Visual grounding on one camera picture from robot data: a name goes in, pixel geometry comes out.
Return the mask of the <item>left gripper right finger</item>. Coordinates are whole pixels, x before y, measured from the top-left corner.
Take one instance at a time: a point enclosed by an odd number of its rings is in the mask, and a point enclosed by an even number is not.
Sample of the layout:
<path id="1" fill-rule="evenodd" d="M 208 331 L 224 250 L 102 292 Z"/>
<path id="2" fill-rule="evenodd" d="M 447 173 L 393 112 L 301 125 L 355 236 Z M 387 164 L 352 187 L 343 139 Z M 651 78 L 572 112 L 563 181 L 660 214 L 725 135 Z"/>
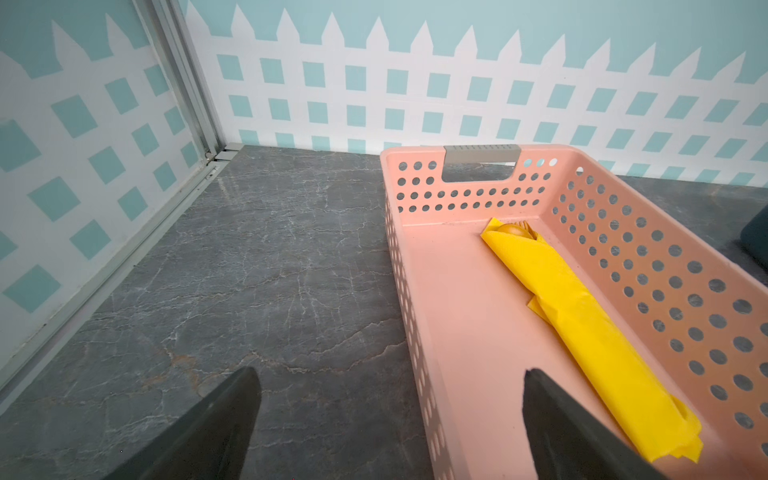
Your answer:
<path id="1" fill-rule="evenodd" d="M 540 369 L 525 372 L 524 425 L 540 479 L 663 479 Z"/>

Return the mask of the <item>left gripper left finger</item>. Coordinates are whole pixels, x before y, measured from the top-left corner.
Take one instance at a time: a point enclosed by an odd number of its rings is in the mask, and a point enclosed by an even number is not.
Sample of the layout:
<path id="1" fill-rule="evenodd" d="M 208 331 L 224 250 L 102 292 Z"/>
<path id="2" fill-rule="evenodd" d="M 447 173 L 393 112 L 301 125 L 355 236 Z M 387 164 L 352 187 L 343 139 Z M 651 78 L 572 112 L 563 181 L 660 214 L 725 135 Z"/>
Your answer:
<path id="1" fill-rule="evenodd" d="M 252 367 L 232 373 L 109 479 L 238 479 L 261 404 Z"/>

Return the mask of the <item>orange plastic spoon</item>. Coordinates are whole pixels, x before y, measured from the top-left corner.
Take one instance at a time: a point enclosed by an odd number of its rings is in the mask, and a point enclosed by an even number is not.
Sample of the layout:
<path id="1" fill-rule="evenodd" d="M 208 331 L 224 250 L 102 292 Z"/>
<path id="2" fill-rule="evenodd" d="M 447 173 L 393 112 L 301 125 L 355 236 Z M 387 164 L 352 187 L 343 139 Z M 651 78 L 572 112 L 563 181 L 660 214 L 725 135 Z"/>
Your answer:
<path id="1" fill-rule="evenodd" d="M 518 237 L 529 238 L 529 232 L 527 228 L 524 225 L 521 225 L 519 223 L 503 224 L 498 227 L 497 231 L 500 233 L 505 233 L 505 234 L 514 235 Z"/>

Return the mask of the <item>pink plastic basket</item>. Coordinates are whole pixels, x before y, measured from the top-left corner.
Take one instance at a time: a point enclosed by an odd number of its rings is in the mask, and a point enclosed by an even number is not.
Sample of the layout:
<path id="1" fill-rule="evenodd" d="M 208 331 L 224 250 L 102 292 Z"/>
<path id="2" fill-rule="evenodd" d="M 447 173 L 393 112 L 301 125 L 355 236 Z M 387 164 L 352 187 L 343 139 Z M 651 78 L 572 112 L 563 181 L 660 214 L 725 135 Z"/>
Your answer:
<path id="1" fill-rule="evenodd" d="M 675 479 L 767 475 L 767 289 L 584 152 L 562 145 L 396 147 L 380 157 L 389 251 L 433 472 L 535 476 L 523 378 L 545 371 L 616 423 L 481 234 L 526 221 L 701 420 Z"/>

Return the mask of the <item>teal plastic tub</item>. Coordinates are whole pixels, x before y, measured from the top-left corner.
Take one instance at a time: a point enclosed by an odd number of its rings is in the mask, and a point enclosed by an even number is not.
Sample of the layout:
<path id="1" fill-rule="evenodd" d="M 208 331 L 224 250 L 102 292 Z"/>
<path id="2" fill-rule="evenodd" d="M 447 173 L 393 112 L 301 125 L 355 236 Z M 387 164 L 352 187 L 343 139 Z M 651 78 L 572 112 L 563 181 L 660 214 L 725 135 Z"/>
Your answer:
<path id="1" fill-rule="evenodd" d="M 768 206 L 763 207 L 741 230 L 740 245 L 763 269 L 768 266 Z"/>

